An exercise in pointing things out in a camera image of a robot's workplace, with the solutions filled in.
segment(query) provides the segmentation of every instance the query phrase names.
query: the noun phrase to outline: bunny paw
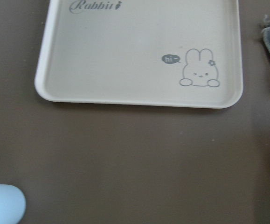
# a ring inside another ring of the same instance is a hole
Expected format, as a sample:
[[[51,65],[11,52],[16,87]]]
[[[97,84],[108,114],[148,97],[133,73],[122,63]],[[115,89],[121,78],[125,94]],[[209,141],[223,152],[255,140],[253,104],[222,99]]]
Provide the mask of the bunny paw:
[[[189,86],[193,84],[193,81],[189,78],[183,78],[182,80],[180,80],[180,84],[183,86]]]
[[[210,79],[208,80],[208,85],[211,87],[218,87],[220,86],[220,82],[216,79]]]

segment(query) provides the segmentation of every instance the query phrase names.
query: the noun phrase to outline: cartoon bunny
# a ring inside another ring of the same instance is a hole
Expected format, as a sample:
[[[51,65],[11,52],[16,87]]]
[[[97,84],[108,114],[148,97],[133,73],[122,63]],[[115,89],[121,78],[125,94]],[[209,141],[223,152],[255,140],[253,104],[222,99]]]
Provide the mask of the cartoon bunny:
[[[186,66],[183,68],[182,86],[220,86],[219,71],[210,49],[190,49],[186,54]]]

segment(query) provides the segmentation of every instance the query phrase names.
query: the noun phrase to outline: light blue cup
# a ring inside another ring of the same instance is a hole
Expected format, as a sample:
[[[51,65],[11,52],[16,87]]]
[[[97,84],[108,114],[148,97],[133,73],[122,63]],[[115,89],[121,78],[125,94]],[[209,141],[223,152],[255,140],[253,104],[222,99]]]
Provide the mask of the light blue cup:
[[[26,200],[20,189],[0,184],[0,224],[17,224],[23,217]]]

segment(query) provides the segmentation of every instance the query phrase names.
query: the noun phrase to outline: plastic tray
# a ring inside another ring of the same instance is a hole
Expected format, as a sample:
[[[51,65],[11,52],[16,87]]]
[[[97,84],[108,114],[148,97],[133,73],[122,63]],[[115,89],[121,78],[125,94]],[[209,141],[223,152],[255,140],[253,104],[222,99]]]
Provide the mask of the plastic tray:
[[[238,1],[51,0],[35,87],[56,102],[232,106]]]

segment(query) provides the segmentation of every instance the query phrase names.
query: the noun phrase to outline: flower on bunny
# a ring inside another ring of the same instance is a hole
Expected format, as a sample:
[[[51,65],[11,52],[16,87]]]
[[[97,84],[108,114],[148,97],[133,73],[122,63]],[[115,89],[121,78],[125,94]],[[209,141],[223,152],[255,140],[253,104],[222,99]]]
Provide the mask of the flower on bunny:
[[[210,66],[215,66],[215,61],[210,60],[210,61],[208,62],[208,64],[209,64]]]

